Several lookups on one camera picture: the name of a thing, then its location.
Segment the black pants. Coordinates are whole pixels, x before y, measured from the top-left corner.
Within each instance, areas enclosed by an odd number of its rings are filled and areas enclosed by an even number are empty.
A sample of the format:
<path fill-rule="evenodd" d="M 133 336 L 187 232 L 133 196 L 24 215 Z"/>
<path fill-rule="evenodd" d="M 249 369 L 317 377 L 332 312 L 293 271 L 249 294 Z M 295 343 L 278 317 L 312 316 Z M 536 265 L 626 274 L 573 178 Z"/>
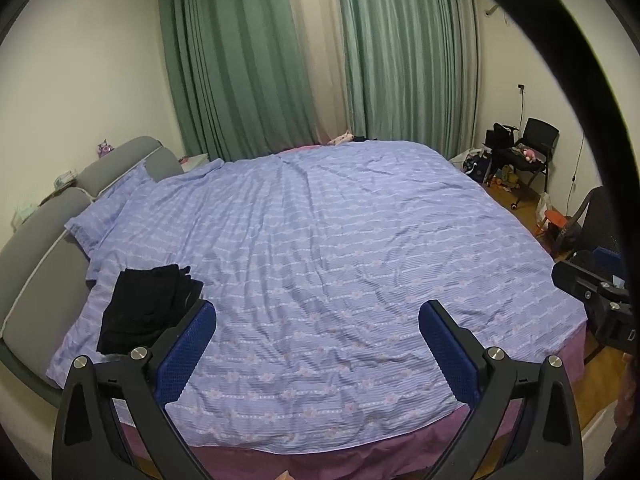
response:
<path fill-rule="evenodd" d="M 96 351 L 123 356 L 134 348 L 151 348 L 168 328 L 178 325 L 202 289 L 190 266 L 123 270 L 103 312 Z"/>

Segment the dark wicker chair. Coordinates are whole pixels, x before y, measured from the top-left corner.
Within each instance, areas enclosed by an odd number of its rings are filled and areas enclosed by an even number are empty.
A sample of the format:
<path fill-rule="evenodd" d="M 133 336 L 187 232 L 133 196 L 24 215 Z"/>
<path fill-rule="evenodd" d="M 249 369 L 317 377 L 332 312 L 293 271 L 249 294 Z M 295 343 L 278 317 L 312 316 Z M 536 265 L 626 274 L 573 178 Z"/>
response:
<path fill-rule="evenodd" d="M 619 252 L 617 230 L 608 191 L 597 186 L 588 192 L 577 211 L 566 219 L 552 244 L 551 255 L 562 252 L 593 252 L 597 248 Z"/>

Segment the purple striped pillow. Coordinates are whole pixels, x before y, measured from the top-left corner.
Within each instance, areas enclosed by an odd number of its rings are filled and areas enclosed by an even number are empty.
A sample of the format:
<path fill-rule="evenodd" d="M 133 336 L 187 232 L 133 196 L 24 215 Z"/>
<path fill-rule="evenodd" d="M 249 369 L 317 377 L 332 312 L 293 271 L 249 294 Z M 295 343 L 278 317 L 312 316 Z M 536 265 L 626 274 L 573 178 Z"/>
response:
<path fill-rule="evenodd" d="M 81 214 L 65 223 L 89 258 L 88 281 L 114 276 L 127 266 L 149 269 L 185 263 L 186 239 L 210 214 L 213 180 L 229 165 L 220 159 L 186 174 L 154 180 L 140 162 Z"/>

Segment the grey padded headboard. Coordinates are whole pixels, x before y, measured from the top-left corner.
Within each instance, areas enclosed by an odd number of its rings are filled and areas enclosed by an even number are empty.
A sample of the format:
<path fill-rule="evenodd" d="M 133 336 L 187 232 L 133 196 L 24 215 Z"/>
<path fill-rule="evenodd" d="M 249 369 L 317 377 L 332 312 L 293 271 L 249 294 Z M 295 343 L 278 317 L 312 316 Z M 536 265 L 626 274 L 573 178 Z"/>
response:
<path fill-rule="evenodd" d="M 139 136 L 82 170 L 77 183 L 50 198 L 1 249 L 1 344 L 26 373 L 50 382 L 53 353 L 84 306 L 88 255 L 65 223 L 142 164 L 159 181 L 182 173 L 160 141 Z"/>

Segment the black folding chair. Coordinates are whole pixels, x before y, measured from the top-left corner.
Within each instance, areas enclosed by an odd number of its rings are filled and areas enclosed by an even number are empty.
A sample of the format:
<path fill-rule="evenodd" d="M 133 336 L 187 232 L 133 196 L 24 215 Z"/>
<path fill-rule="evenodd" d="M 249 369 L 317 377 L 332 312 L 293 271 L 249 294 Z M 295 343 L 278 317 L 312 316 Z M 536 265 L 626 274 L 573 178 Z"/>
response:
<path fill-rule="evenodd" d="M 517 210 L 521 200 L 528 194 L 536 177 L 544 176 L 544 191 L 548 190 L 549 167 L 558 145 L 560 130 L 537 118 L 527 119 L 524 133 L 511 148 L 510 165 L 518 172 L 529 174 L 523 191 L 514 203 L 512 210 Z"/>

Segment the green curtain left panel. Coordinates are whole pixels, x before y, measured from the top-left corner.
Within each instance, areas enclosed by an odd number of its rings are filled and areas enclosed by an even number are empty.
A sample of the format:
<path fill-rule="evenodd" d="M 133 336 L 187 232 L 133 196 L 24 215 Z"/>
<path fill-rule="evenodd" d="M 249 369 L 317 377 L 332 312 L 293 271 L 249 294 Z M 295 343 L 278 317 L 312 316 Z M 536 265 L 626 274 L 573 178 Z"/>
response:
<path fill-rule="evenodd" d="M 157 0 L 186 152 L 226 162 L 317 143 L 290 0 Z"/>

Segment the green curtain panel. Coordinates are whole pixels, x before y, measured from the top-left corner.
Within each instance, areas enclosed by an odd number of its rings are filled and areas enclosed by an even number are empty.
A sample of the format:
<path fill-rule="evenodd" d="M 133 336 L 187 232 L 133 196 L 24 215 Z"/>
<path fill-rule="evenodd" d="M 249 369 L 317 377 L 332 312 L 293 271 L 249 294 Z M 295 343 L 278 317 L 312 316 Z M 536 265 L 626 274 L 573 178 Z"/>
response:
<path fill-rule="evenodd" d="M 186 152 L 226 162 L 317 143 L 290 0 L 157 0 Z"/>
<path fill-rule="evenodd" d="M 473 144 L 480 92 L 475 0 L 340 0 L 349 127 L 454 157 Z"/>

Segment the green curtain right panel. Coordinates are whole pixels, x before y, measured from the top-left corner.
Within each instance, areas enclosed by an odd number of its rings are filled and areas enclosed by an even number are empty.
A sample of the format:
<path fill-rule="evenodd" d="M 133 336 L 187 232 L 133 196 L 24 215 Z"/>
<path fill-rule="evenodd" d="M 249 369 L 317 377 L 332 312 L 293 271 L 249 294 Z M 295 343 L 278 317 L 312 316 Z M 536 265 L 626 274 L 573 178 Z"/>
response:
<path fill-rule="evenodd" d="M 473 144 L 480 92 L 475 0 L 340 0 L 349 127 L 454 157 Z"/>

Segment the beige sheer curtain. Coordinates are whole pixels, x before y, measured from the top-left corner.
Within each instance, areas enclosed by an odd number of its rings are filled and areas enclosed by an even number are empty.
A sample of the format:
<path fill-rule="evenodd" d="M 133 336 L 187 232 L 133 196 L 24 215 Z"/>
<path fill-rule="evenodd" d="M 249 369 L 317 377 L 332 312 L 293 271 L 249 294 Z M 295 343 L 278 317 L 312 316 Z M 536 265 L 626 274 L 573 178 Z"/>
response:
<path fill-rule="evenodd" d="M 340 0 L 290 0 L 307 69 L 317 136 L 333 142 L 348 129 Z"/>

